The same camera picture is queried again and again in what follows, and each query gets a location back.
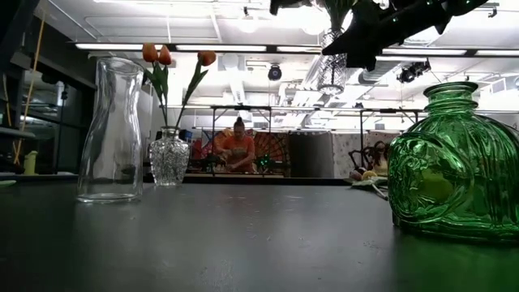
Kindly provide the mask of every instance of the green glass bottle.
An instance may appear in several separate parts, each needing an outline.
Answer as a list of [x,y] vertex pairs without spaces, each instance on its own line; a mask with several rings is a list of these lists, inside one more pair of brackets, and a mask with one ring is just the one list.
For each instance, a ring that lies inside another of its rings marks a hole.
[[429,117],[392,142],[389,202],[403,230],[519,242],[519,132],[474,113],[477,88],[427,89]]

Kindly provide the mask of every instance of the table surface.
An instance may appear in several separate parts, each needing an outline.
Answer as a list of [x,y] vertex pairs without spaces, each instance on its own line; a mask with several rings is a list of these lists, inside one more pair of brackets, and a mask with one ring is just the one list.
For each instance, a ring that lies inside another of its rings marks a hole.
[[402,234],[348,187],[147,185],[138,203],[75,185],[0,190],[3,291],[519,291],[519,250]]

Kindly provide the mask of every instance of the flower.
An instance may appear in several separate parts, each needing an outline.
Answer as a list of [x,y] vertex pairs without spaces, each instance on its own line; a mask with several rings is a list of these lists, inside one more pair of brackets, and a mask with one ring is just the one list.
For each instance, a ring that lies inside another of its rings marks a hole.
[[144,44],[143,45],[143,59],[146,62],[155,62],[159,58],[159,54],[157,53],[157,49],[155,49],[154,44]]
[[159,56],[159,63],[162,65],[171,65],[171,54],[169,53],[168,47],[163,45],[161,49],[161,55]]
[[202,66],[207,67],[217,60],[217,55],[213,51],[199,51],[198,59],[202,58]]

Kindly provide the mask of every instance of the clear glass carafe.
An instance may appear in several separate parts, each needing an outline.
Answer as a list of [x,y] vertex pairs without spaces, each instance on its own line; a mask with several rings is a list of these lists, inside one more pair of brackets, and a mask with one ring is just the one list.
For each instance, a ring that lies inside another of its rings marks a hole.
[[97,62],[97,107],[79,169],[78,200],[110,203],[138,198],[143,189],[137,101],[143,68],[124,58]]

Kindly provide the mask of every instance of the light fixture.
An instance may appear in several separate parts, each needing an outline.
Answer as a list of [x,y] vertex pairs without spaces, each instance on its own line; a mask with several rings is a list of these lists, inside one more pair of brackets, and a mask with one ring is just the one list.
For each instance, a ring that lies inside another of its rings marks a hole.
[[400,49],[400,48],[389,48],[383,49],[383,54],[390,55],[403,55],[403,56],[461,56],[466,54],[466,49]]
[[390,62],[425,62],[427,58],[424,57],[406,57],[406,56],[376,56],[377,61]]
[[272,110],[300,110],[300,111],[314,111],[315,108],[312,107],[302,107],[302,106],[273,106]]
[[216,52],[264,52],[266,45],[176,45],[178,51],[213,50]]
[[351,25],[351,22],[354,20],[354,13],[352,11],[348,11],[346,14],[346,17],[344,18],[344,22],[342,22],[342,29],[345,31],[348,30],[348,28]]
[[290,21],[297,19],[298,26],[306,34],[317,36],[330,27],[330,18],[328,14],[314,7],[302,6],[296,11],[298,12],[298,15],[295,18],[290,19]]
[[435,27],[430,27],[404,40],[404,45],[427,46],[440,38]]
[[[173,5],[176,1],[168,0],[93,0],[95,3],[114,3],[114,4],[148,4],[148,5]],[[193,2],[212,2],[212,0],[196,0]]]
[[[102,50],[102,51],[140,51],[143,49],[142,44],[110,44],[110,43],[78,43],[75,44],[78,49],[86,50]],[[155,45],[160,50],[162,45]]]
[[243,15],[238,21],[238,29],[245,33],[255,32],[260,25],[255,15]]
[[318,45],[280,45],[277,47],[277,51],[282,53],[321,54],[321,47]]
[[[181,105],[168,105],[168,109],[181,109]],[[186,105],[186,110],[203,110],[203,109],[211,109],[210,105]]]
[[476,56],[516,57],[519,56],[519,49],[480,49]]

